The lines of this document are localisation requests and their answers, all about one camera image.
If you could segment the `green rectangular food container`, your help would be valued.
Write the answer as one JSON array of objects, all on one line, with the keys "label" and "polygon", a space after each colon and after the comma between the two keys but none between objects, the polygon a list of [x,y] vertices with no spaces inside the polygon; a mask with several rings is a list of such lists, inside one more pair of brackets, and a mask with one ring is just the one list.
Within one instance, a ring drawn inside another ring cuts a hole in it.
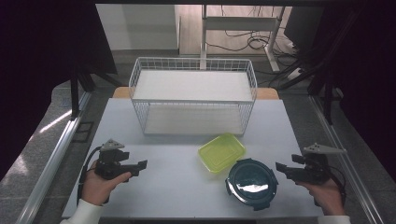
[{"label": "green rectangular food container", "polygon": [[246,148],[231,133],[224,133],[198,149],[198,155],[211,173],[219,173],[233,165],[246,153]]}]

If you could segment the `aluminium rail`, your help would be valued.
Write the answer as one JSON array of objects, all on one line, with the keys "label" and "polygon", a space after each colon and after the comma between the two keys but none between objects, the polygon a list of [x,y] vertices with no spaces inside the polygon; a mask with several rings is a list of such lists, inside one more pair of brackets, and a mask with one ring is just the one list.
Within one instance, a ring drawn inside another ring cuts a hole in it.
[{"label": "aluminium rail", "polygon": [[43,203],[45,196],[50,188],[52,180],[54,179],[67,149],[73,139],[81,118],[85,113],[86,106],[91,99],[89,92],[83,92],[78,101],[78,113],[74,119],[66,123],[64,131],[53,149],[49,160],[44,167],[40,177],[38,178],[35,187],[33,188],[27,202],[21,210],[21,213],[15,224],[32,224],[35,216]]},{"label": "aluminium rail", "polygon": [[353,190],[354,197],[360,204],[364,216],[368,219],[369,224],[385,224],[384,219],[381,217],[374,199],[363,183],[358,170],[354,167],[351,159],[344,148],[342,141],[339,138],[333,125],[325,118],[323,114],[324,107],[318,97],[309,96],[308,100],[314,107],[315,113],[323,126],[325,133],[330,141],[330,145],[336,149],[336,157],[339,160],[341,167],[347,179],[348,185]]}]

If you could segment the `person's left hand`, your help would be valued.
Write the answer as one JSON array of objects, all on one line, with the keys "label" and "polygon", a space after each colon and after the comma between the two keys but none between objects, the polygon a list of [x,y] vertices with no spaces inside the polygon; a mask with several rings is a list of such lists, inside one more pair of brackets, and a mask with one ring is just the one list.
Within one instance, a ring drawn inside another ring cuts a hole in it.
[{"label": "person's left hand", "polygon": [[124,173],[111,180],[106,180],[94,171],[89,171],[83,184],[81,199],[87,203],[101,206],[109,198],[111,191],[131,176],[130,173]]}]

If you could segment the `white metal desk frame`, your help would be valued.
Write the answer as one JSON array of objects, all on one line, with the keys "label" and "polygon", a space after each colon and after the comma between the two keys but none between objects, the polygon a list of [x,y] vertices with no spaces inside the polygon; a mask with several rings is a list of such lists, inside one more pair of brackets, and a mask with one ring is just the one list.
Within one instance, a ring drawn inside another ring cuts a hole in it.
[{"label": "white metal desk frame", "polygon": [[263,49],[273,72],[279,72],[279,66],[274,55],[276,37],[284,16],[285,7],[281,7],[273,17],[228,17],[208,16],[207,5],[202,5],[202,41],[200,57],[206,58],[206,33],[208,31],[247,31],[267,32],[268,42]]}]

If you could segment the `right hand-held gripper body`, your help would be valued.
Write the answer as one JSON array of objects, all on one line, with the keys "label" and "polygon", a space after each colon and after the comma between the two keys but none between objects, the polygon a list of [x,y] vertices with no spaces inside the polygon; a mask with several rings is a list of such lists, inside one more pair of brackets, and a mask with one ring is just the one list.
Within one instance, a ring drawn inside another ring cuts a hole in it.
[{"label": "right hand-held gripper body", "polygon": [[303,164],[303,173],[297,177],[297,181],[322,185],[332,179],[336,184],[340,184],[338,178],[332,173],[327,156],[346,153],[345,149],[323,146],[318,143],[304,147],[301,155],[305,157],[306,163]]}]

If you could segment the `dark blue round food container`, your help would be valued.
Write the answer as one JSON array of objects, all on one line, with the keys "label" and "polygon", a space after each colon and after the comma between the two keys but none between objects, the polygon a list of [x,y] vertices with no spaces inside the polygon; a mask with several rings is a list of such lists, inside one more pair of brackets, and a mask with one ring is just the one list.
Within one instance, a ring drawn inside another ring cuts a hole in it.
[{"label": "dark blue round food container", "polygon": [[254,211],[270,207],[276,196],[277,185],[274,172],[262,162],[253,159],[237,161],[225,180],[228,194],[251,206]]}]

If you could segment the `white wire rack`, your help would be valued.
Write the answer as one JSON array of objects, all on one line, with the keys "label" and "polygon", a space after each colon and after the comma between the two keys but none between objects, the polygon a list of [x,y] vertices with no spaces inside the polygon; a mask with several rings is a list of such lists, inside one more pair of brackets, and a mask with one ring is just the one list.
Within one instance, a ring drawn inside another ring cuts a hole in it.
[{"label": "white wire rack", "polygon": [[246,59],[140,57],[129,93],[145,134],[242,135],[257,80]]}]

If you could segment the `wooden board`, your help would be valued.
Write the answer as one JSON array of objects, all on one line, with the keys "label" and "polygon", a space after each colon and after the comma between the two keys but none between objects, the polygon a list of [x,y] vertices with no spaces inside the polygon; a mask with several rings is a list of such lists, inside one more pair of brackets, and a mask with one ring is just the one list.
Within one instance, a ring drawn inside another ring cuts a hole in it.
[{"label": "wooden board", "polygon": [[[128,87],[118,87],[114,90],[113,98],[129,98]],[[258,88],[257,89],[258,100],[279,100],[278,93],[273,88]]]}]

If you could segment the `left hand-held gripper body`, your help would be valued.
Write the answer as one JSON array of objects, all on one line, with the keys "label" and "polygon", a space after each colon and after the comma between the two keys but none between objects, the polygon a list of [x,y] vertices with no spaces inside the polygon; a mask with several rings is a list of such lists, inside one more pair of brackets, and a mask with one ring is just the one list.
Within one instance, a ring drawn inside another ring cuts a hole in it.
[{"label": "left hand-held gripper body", "polygon": [[107,140],[100,146],[99,159],[96,162],[94,172],[103,179],[111,180],[121,174],[129,173],[126,171],[127,165],[121,165],[117,160],[119,152],[124,152],[121,144],[113,139]]}]

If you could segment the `person's right hand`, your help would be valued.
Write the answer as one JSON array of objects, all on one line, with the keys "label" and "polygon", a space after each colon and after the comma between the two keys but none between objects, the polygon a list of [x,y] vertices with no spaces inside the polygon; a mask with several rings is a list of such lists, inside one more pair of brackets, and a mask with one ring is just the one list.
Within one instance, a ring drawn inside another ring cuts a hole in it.
[{"label": "person's right hand", "polygon": [[321,207],[325,216],[344,216],[346,214],[342,196],[338,186],[332,179],[322,185],[313,185],[305,182],[297,182],[297,185],[305,187],[309,194]]}]

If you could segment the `black metal stand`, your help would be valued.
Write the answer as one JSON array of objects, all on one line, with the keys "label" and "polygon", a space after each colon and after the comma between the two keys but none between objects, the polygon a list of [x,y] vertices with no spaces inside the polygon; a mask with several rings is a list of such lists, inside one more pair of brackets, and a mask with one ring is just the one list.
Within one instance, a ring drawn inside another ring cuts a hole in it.
[{"label": "black metal stand", "polygon": [[317,95],[320,90],[324,90],[324,106],[322,113],[330,124],[332,124],[333,100],[333,73],[331,71],[332,61],[358,17],[359,12],[357,10],[351,10],[343,20],[339,21],[338,28],[330,33],[330,36],[332,36],[332,41],[326,46],[327,49],[323,52],[323,55],[319,57],[318,62],[314,63],[312,66],[309,66],[296,78],[287,81],[276,88],[278,91],[283,91],[309,77],[313,77],[314,79],[307,87],[307,92],[309,95]]},{"label": "black metal stand", "polygon": [[71,120],[76,119],[81,111],[82,104],[79,102],[78,86],[81,86],[85,92],[92,92],[95,89],[95,84],[92,75],[97,75],[101,79],[120,87],[121,83],[112,77],[110,74],[101,71],[99,68],[90,65],[76,65],[72,70],[70,77],[70,92],[71,92]]}]

